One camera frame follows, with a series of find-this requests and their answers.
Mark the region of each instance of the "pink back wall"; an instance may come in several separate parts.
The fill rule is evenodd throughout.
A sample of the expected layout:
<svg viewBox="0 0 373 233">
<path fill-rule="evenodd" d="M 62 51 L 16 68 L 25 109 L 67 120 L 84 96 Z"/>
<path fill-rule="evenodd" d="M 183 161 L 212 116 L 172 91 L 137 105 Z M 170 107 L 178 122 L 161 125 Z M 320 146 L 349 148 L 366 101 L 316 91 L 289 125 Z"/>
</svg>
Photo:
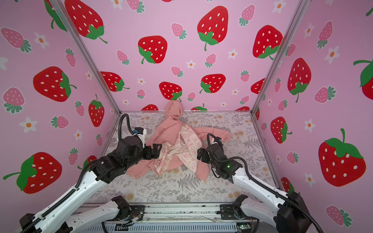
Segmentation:
<svg viewBox="0 0 373 233">
<path fill-rule="evenodd" d="M 55 22 L 54 29 L 51 28 L 52 17 L 48 14 L 44 1 L 7 1 L 1 6 L 0 22 L 0 28 L 11 28 L 19 32 L 23 40 L 29 42 L 32 50 L 26 53 L 20 48 L 13 47 L 5 39 L 5 35 L 11 32 L 3 28 L 0 35 L 2 105 L 6 104 L 9 107 L 9 98 L 16 98 L 18 90 L 25 101 L 23 103 L 19 96 L 19 99 L 13 100 L 13 105 L 19 101 L 18 105 L 22 107 L 21 111 L 17 107 L 19 112 L 14 111 L 12 114 L 10 109 L 7 111 L 7 107 L 2 107 L 0 111 L 1 177 L 21 172 L 22 163 L 34 155 L 34 162 L 29 160 L 30 164 L 21 174 L 2 179 L 0 183 L 1 206 L 7 211 L 6 214 L 2 214 L 1 225 L 4 228 L 3 232 L 14 232 L 19 227 L 18 220 L 24 214 L 35 213 L 45 208 L 76 182 L 81 171 L 78 166 L 82 167 L 89 156 L 100 156 L 115 115 L 110 113 L 111 106 L 95 79 L 87 79 L 86 73 L 89 73 L 89 69 L 69 34 L 60 29 Z M 35 33 L 40 35 L 37 41 L 40 42 L 39 38 L 42 38 L 44 48 L 35 41 Z M 67 48 L 74 52 L 75 67 L 66 59 Z M 60 68 L 69 78 L 70 84 L 77 87 L 72 87 L 71 95 L 63 102 L 41 95 L 34 87 L 34 76 L 53 66 Z M 49 71 L 48 78 L 53 77 L 55 70 L 58 69 L 53 68 Z M 44 85 L 50 82 L 45 74 L 39 76 L 45 79 Z M 37 82 L 36 86 L 38 90 L 45 92 L 38 86 L 41 82 Z M 62 90 L 59 82 L 55 83 L 55 88 L 58 91 Z M 48 85 L 45 88 L 49 93 L 55 91 L 51 84 Z M 11 89 L 13 92 L 6 93 L 11 87 L 17 89 Z M 61 93 L 58 91 L 55 93 L 60 97 Z M 95 94 L 104 107 L 104 117 L 98 127 L 93 125 L 88 112 L 90 102 L 96 99 Z M 75 107 L 76 101 L 80 101 L 84 107 L 84 110 L 82 107 L 79 108 L 80 114 Z M 62 124 L 56 125 L 57 128 L 52 126 L 51 121 L 55 116 L 66 118 L 68 125 L 64 127 L 66 122 L 60 122 Z M 74 136 L 77 135 L 77 130 L 81 137 L 78 140 Z M 99 141 L 102 140 L 102 143 L 97 143 L 97 134 L 101 135 Z"/>
<path fill-rule="evenodd" d="M 373 15 L 366 16 L 372 6 L 367 1 L 354 5 L 348 1 L 311 2 L 292 39 L 295 51 L 283 57 L 260 106 L 258 122 L 260 126 L 263 124 L 262 133 L 280 178 L 285 181 L 283 185 L 290 187 L 286 185 L 288 179 L 294 190 L 301 193 L 324 232 L 371 231 L 367 213 L 372 208 L 373 91 L 371 81 L 363 87 L 368 90 L 363 93 L 360 75 L 372 64 L 354 65 L 354 62 L 373 58 Z M 332 21 L 332 34 L 319 49 L 320 32 L 329 21 Z M 301 69 L 306 66 L 310 68 L 309 73 Z M 371 68 L 365 71 L 362 80 L 367 83 L 373 72 Z M 296 103 L 297 94 L 289 92 L 288 84 L 293 84 L 290 87 L 293 89 L 293 81 L 299 81 L 300 77 L 303 85 L 307 78 L 311 80 L 304 92 L 299 93 Z M 278 92 L 277 78 L 281 79 Z M 284 100 L 288 102 L 286 108 L 281 102 Z M 279 122 L 271 124 L 277 117 L 283 117 L 288 133 L 292 132 L 284 142 L 280 140 L 281 143 L 278 138 L 285 132 L 278 134 Z M 342 141 L 340 129 L 345 131 L 346 144 L 329 140 Z"/>
<path fill-rule="evenodd" d="M 287 0 L 285 3 L 280 1 L 282 4 L 278 8 L 280 2 L 274 4 L 274 1 L 259 0 L 250 2 L 243 0 L 178 0 L 169 2 L 144 0 L 141 1 L 139 6 L 131 5 L 134 9 L 132 10 L 125 0 L 118 1 L 119 4 L 115 4 L 114 0 L 83 0 L 82 2 L 97 13 L 92 15 L 92 19 L 86 17 L 89 13 L 85 13 L 91 10 L 85 10 L 85 6 L 82 9 L 79 8 L 77 1 L 66 0 L 65 6 L 67 6 L 70 17 L 76 23 L 78 30 L 79 27 L 82 29 L 81 32 L 83 32 L 84 36 L 86 36 L 87 32 L 87 27 L 84 26 L 84 23 L 86 25 L 92 23 L 95 28 L 104 26 L 104 34 L 100 38 L 108 42 L 107 44 L 99 38 L 95 40 L 84 38 L 83 36 L 81 38 L 99 70 L 117 74 L 124 80 L 124 87 L 130 88 L 111 92 L 122 110 L 141 110 L 149 104 L 156 105 L 159 110 L 164 110 L 168 100 L 160 91 L 159 84 L 162 82 L 176 84 L 182 89 L 180 99 L 185 110 L 190 110 L 196 106 L 203 107 L 203 104 L 204 108 L 208 110 L 251 108 L 258 96 L 251 91 L 251 87 L 265 78 L 272 62 L 269 57 L 264 59 L 254 57 L 253 46 L 256 42 L 256 35 L 266 25 L 273 26 L 284 35 L 298 4 L 298 0 Z M 255 5 L 254 16 L 251 19 L 247 16 L 247 19 L 250 19 L 249 23 L 241 26 L 241 13 L 249 5 Z M 219 10 L 213 14 L 217 16 L 220 13 L 218 11 L 222 11 L 222 15 L 219 15 L 218 21 L 216 21 L 218 26 L 215 27 L 216 23 L 212 25 L 211 30 L 214 28 L 219 29 L 219 31 L 216 31 L 216 29 L 213 31 L 213 39 L 215 38 L 219 42 L 218 34 L 223 36 L 223 33 L 226 33 L 226 36 L 218 44 L 207 44 L 207 51 L 205 51 L 205 42 L 201 41 L 197 26 L 199 25 L 202 28 L 202 24 L 208 25 L 209 17 L 206 21 L 199 22 L 217 6 L 223 6 L 223 8 L 218 8 Z M 228 17 L 225 16 L 223 20 L 224 8 L 228 11 Z M 248 10 L 248 15 L 251 14 L 252 9 L 251 7 Z M 101 24 L 101 20 L 95 22 L 96 18 L 101 18 L 103 23 Z M 186 38 L 181 40 L 174 35 L 171 27 L 173 23 L 182 26 L 182 29 L 185 30 Z M 207 27 L 209 26 L 206 26 L 206 30 L 203 30 L 202 33 L 209 31 Z M 155 35 L 163 37 L 167 42 L 167 51 L 162 55 L 163 60 L 158 63 L 156 55 L 161 60 L 161 53 L 156 54 L 155 47 L 153 47 L 151 52 L 154 53 L 153 60 L 156 63 L 153 64 L 144 60 L 144 64 L 141 64 L 144 57 L 139 53 L 138 42 L 141 38 Z M 272 35 L 272 42 L 275 43 L 275 33 L 273 32 Z M 123 64 L 117 58 L 118 50 L 126 54 L 129 64 Z M 232 53 L 236 55 L 234 58 L 229 58 Z M 207 68 L 205 66 L 206 58 L 211 54 L 215 54 L 216 61 L 212 63 L 212 67 Z M 195 63 L 193 68 L 188 65 L 191 60 L 192 64 Z M 171 67 L 177 67 L 180 70 L 176 69 L 176 75 L 174 75 Z M 250 75 L 248 80 L 243 77 L 245 82 L 241 80 L 241 73 L 244 70 L 247 70 Z M 183 72 L 182 77 L 177 76 L 180 71 Z M 201 80 L 206 75 L 212 75 L 210 76 L 210 79 L 212 79 L 214 77 L 213 74 L 223 74 L 226 81 L 222 86 L 215 86 L 218 89 L 217 92 L 206 93 L 202 90 Z M 144 91 L 144 98 L 137 96 L 139 90 Z M 239 91 L 237 95 L 232 94 L 235 90 Z M 195 93 L 195 97 L 191 95 L 194 100 L 188 101 L 187 98 L 190 97 L 189 94 L 192 92 Z M 242 101 L 244 103 L 240 104 L 241 99 L 246 96 L 249 96 L 249 100 L 244 99 Z"/>
</svg>

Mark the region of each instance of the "white flower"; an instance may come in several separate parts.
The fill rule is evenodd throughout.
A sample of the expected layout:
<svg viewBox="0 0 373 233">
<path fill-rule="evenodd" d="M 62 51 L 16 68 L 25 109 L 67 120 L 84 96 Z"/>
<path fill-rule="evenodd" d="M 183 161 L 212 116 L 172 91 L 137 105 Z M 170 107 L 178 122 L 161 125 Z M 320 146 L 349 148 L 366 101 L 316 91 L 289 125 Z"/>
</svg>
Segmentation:
<svg viewBox="0 0 373 233">
<path fill-rule="evenodd" d="M 282 160 L 280 159 L 279 156 L 276 156 L 276 161 L 280 164 L 280 162 L 281 162 Z"/>
<path fill-rule="evenodd" d="M 188 69 L 189 68 L 194 69 L 195 62 L 193 62 L 192 60 L 190 60 L 190 62 L 187 62 L 186 64 L 188 65 Z"/>
<path fill-rule="evenodd" d="M 304 38 L 306 37 L 310 37 L 311 36 L 311 32 L 313 30 L 315 26 L 312 26 L 312 24 L 310 23 L 310 25 L 308 25 L 308 27 L 304 30 Z"/>
<path fill-rule="evenodd" d="M 234 48 L 232 51 L 229 51 L 228 54 L 229 54 L 228 58 L 236 59 L 236 55 L 238 54 L 238 52 L 236 52 L 236 49 Z"/>
<path fill-rule="evenodd" d="M 28 131 L 36 131 L 36 128 L 35 128 L 35 125 L 37 124 L 38 122 L 35 120 L 35 121 L 31 121 L 31 119 L 29 117 L 26 117 L 26 122 L 21 122 L 19 125 L 24 127 L 23 131 L 25 133 L 27 133 Z"/>
<path fill-rule="evenodd" d="M 45 48 L 46 46 L 49 46 L 49 43 L 46 41 L 46 37 L 44 35 L 39 35 L 37 32 L 35 32 L 35 42 L 39 43 L 42 48 Z"/>
<path fill-rule="evenodd" d="M 314 179 L 312 179 L 312 174 L 309 174 L 307 175 L 306 173 L 304 173 L 305 175 L 305 182 L 308 183 L 310 185 L 310 187 L 312 187 L 312 184 L 315 184 L 316 181 Z"/>
<path fill-rule="evenodd" d="M 137 79 L 137 83 L 138 84 L 141 84 L 141 86 L 143 86 L 146 82 L 144 81 L 144 79 L 143 78 L 141 78 L 141 79 Z"/>
<path fill-rule="evenodd" d="M 324 60 L 329 60 L 329 64 L 331 64 L 335 58 L 339 57 L 339 53 L 337 52 L 338 49 L 339 49 L 339 45 L 335 47 L 334 49 L 329 48 L 327 51 L 328 55 L 326 55 Z"/>
<path fill-rule="evenodd" d="M 329 6 L 331 6 L 333 4 L 333 0 L 326 0 L 325 4 L 328 4 L 329 3 Z"/>
<path fill-rule="evenodd" d="M 309 132 L 312 132 L 312 128 L 316 126 L 315 124 L 312 124 L 312 119 L 310 119 L 309 121 L 304 121 L 304 123 L 305 123 L 304 130 L 308 130 Z"/>
<path fill-rule="evenodd" d="M 232 91 L 232 95 L 237 95 L 238 93 L 239 91 L 237 90 L 237 88 Z"/>
<path fill-rule="evenodd" d="M 110 0 L 113 3 L 113 8 L 119 8 L 122 9 L 122 2 L 123 0 Z"/>
<path fill-rule="evenodd" d="M 87 73 L 85 73 L 85 75 L 87 76 L 87 79 L 88 80 L 91 80 L 92 81 L 92 74 L 90 71 L 88 71 Z"/>
<path fill-rule="evenodd" d="M 6 70 L 5 63 L 7 62 L 8 62 L 8 59 L 6 59 L 5 57 L 0 57 L 0 69 Z"/>
<path fill-rule="evenodd" d="M 273 3 L 273 5 L 275 6 L 273 11 L 272 12 L 278 12 L 278 13 L 281 13 L 281 9 L 286 6 L 286 3 L 283 2 L 283 0 L 280 0 L 280 1 L 275 1 Z"/>
<path fill-rule="evenodd" d="M 82 139 L 83 132 L 79 131 L 79 129 L 76 130 L 76 133 L 74 134 L 75 140 Z"/>
</svg>

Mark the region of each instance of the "pink jacket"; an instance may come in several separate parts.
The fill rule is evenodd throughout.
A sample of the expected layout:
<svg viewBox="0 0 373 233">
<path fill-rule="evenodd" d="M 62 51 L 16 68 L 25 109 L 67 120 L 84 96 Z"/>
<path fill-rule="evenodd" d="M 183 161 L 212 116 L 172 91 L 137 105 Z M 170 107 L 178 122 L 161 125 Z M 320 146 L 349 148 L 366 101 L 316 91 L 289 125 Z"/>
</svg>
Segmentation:
<svg viewBox="0 0 373 233">
<path fill-rule="evenodd" d="M 153 160 L 141 160 L 138 164 L 128 169 L 128 175 L 138 179 L 148 173 L 148 171 L 153 170 L 158 176 L 161 176 L 163 172 L 175 169 L 180 167 L 182 164 L 185 164 L 189 169 L 195 172 L 197 178 L 207 180 L 210 171 L 208 165 L 200 160 L 197 160 L 197 163 L 195 163 L 197 153 L 192 152 L 193 150 L 191 150 L 191 153 L 185 153 L 183 151 L 185 150 L 185 144 L 188 144 L 186 140 L 185 144 L 183 144 L 183 139 L 188 138 L 184 136 L 185 129 L 192 129 L 198 136 L 197 138 L 199 141 L 193 142 L 192 146 L 194 148 L 201 145 L 201 140 L 207 140 L 208 133 L 220 137 L 223 142 L 229 141 L 232 135 L 229 131 L 211 127 L 192 128 L 184 122 L 177 120 L 177 118 L 181 117 L 183 114 L 184 111 L 180 102 L 171 100 L 169 105 L 166 107 L 165 121 L 158 126 L 154 135 L 146 142 L 147 145 L 153 145 L 153 143 L 162 144 L 163 147 L 165 147 L 165 149 L 162 148 L 162 156 Z"/>
</svg>

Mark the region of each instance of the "garment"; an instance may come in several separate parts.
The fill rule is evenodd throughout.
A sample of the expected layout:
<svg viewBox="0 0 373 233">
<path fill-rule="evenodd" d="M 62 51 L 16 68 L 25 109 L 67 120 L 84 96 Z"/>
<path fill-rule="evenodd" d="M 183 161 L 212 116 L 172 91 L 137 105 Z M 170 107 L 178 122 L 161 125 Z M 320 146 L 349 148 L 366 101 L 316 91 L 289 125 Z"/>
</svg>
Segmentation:
<svg viewBox="0 0 373 233">
<path fill-rule="evenodd" d="M 223 142 L 229 141 L 232 135 L 229 131 L 212 127 L 192 128 L 177 120 L 183 114 L 180 102 L 171 100 L 166 107 L 165 121 L 158 126 L 154 135 L 146 142 L 147 145 L 162 144 L 159 158 L 141 160 L 128 169 L 128 175 L 138 179 L 153 170 L 161 176 L 163 172 L 184 164 L 195 173 L 196 178 L 207 180 L 210 171 L 208 164 L 197 160 L 197 150 L 202 147 L 201 141 L 207 139 L 208 133 L 220 137 Z"/>
</svg>

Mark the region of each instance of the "pink wall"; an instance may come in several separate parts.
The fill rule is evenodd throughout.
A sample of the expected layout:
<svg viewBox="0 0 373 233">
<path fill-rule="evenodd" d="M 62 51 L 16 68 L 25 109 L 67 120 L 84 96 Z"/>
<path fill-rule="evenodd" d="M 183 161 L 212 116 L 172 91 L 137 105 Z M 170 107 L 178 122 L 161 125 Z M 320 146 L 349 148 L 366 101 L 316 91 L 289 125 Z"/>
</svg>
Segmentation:
<svg viewBox="0 0 373 233">
<path fill-rule="evenodd" d="M 280 178 L 301 193 L 324 232 L 371 231 L 373 73 L 371 63 L 354 65 L 373 58 L 371 8 L 367 1 L 311 2 L 292 39 L 295 50 L 283 57 L 260 106 L 259 124 Z M 368 84 L 361 88 L 361 82 Z M 285 141 L 282 121 L 292 132 Z"/>
<path fill-rule="evenodd" d="M 52 29 L 52 20 L 43 1 L 7 1 L 0 9 L 0 93 L 5 106 L 0 111 L 1 177 L 21 172 L 0 183 L 1 206 L 6 211 L 1 215 L 3 232 L 14 232 L 24 214 L 44 208 L 76 182 L 81 171 L 78 166 L 89 156 L 100 155 L 115 117 L 97 82 L 87 78 L 89 69 L 69 34 L 56 22 Z M 31 47 L 31 52 L 22 52 L 25 47 Z M 67 60 L 67 48 L 74 53 L 68 56 L 74 67 Z M 77 87 L 70 86 L 69 98 L 62 71 Z M 104 109 L 98 127 L 89 117 L 95 94 L 103 105 L 100 114 Z M 75 107 L 76 101 L 84 110 Z M 55 116 L 56 127 L 51 123 Z M 102 137 L 101 145 L 97 134 Z"/>
<path fill-rule="evenodd" d="M 113 88 L 111 93 L 122 110 L 141 110 L 149 104 L 164 110 L 167 99 L 171 99 L 171 94 L 176 92 L 176 98 L 180 97 L 186 110 L 203 107 L 203 104 L 208 110 L 251 108 L 258 96 L 251 91 L 251 87 L 254 90 L 258 87 L 257 82 L 262 84 L 261 80 L 265 78 L 272 62 L 268 55 L 275 52 L 271 48 L 281 42 L 281 34 L 286 32 L 298 4 L 298 0 L 129 1 L 137 2 L 138 5 L 129 5 L 127 2 L 119 0 L 116 4 L 114 0 L 84 0 L 83 3 L 78 0 L 65 1 L 67 11 L 99 70 L 106 72 L 104 74 L 107 79 L 110 74 L 112 77 L 122 78 L 124 87 L 129 88 L 119 88 L 119 91 L 116 91 L 114 79 L 107 81 L 108 86 Z M 209 16 L 204 18 L 211 10 L 211 19 Z M 90 24 L 94 28 L 88 34 L 90 29 L 87 26 Z M 214 33 L 212 38 L 204 35 L 210 31 Z M 260 45 L 256 40 L 257 34 L 258 40 L 261 40 Z M 139 53 L 138 45 L 144 56 L 150 51 L 147 59 Z M 266 53 L 263 59 L 257 58 L 265 50 L 262 46 L 271 51 Z M 205 65 L 207 61 L 212 64 L 209 68 L 209 64 Z M 250 77 L 246 74 L 241 77 L 244 70 Z M 205 87 L 212 93 L 205 92 L 201 87 L 201 80 L 205 76 L 208 78 L 205 83 L 211 82 L 212 85 L 215 79 L 220 78 L 215 85 Z M 162 82 L 174 85 L 170 87 L 170 84 L 162 84 L 161 88 L 165 90 L 161 92 L 159 85 Z"/>
</svg>

